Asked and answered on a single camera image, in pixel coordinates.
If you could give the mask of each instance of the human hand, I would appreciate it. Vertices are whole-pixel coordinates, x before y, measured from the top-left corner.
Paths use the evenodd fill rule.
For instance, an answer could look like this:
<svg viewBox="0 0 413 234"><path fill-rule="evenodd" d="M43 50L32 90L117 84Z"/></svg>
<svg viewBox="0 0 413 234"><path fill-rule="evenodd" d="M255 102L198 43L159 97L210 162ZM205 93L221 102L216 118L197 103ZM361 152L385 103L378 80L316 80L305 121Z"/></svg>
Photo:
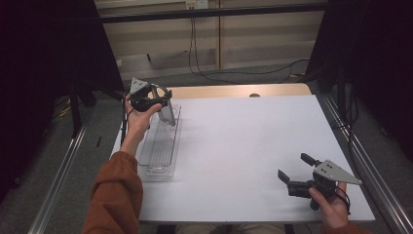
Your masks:
<svg viewBox="0 0 413 234"><path fill-rule="evenodd" d="M339 182L338 187L340 189L337 188L337 195L346 199L345 192L347 184L345 182ZM349 223L349 214L344 201L336 196L332 196L329 201L327 201L314 187L310 188L309 192L313 199L319 203L319 207L322 212L322 221L325 226L330 228L339 228Z"/></svg>
<svg viewBox="0 0 413 234"><path fill-rule="evenodd" d="M121 145L121 151L134 156L136 154L137 146L143 140L145 132L149 128L149 120L151 116L158 112L162 108L162 105L155 104L145 112L138 112L137 110L134 110L129 103L130 99L131 95L127 95L125 111L128 115L128 132Z"/></svg>

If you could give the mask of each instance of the transparent plastic bin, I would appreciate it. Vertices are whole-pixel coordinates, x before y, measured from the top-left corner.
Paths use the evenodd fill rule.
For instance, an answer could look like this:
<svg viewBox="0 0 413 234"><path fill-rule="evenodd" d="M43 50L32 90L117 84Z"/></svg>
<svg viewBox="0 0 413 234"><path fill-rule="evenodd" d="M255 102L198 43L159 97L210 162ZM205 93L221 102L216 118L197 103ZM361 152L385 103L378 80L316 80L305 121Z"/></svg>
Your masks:
<svg viewBox="0 0 413 234"><path fill-rule="evenodd" d="M138 159L146 176L173 176L181 131L180 109L180 105L172 106L175 126L162 122L157 114L153 115Z"/></svg>

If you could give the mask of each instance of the wall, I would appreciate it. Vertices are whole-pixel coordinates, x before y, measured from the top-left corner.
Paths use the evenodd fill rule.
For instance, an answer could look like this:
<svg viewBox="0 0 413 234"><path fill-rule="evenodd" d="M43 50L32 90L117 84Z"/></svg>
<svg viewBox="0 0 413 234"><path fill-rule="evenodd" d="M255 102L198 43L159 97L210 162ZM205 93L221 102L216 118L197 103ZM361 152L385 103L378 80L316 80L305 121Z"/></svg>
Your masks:
<svg viewBox="0 0 413 234"><path fill-rule="evenodd" d="M312 2L317 1L209 0L208 4L210 8L239 8ZM95 3L101 15L185 9L185 1L176 0L95 0ZM239 57L234 55L235 51L244 56L242 65L309 58L322 14L310 12L196 19L197 46L199 50L214 50L217 68L229 67L229 63ZM190 19L108 23L104 28L115 57L187 51L191 43ZM293 56L286 52L282 55L277 53L283 46L295 48L294 45L297 51L293 52ZM253 48L269 48L273 53L265 57L248 57L246 53L251 55Z"/></svg>

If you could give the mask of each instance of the white table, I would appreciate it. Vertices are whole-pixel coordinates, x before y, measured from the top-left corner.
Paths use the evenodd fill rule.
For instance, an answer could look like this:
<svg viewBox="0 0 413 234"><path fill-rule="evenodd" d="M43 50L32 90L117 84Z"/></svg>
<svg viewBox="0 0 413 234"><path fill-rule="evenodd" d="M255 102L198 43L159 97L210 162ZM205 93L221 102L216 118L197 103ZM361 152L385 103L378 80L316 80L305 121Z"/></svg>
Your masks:
<svg viewBox="0 0 413 234"><path fill-rule="evenodd" d="M172 103L182 106L175 173L160 181L142 177L141 221L320 221L309 199L288 196L278 169L292 180L311 179L313 168L300 159L304 152L351 172L314 96L189 98ZM348 194L350 219L373 220L359 186L348 185Z"/></svg>

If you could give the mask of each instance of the orange sleeve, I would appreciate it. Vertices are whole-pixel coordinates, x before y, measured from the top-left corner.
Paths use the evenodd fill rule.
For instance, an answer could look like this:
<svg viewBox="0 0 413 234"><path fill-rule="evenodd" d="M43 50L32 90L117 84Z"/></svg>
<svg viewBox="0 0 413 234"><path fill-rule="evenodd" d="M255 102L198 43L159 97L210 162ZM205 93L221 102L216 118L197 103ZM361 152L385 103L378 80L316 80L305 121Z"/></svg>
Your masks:
<svg viewBox="0 0 413 234"><path fill-rule="evenodd" d="M142 197L136 159L113 154L97 174L82 233L137 233Z"/></svg>
<svg viewBox="0 0 413 234"><path fill-rule="evenodd" d="M323 226L321 228L321 234L372 234L372 232L364 230L358 226L356 226L354 223L349 222L344 227L340 228L330 228Z"/></svg>

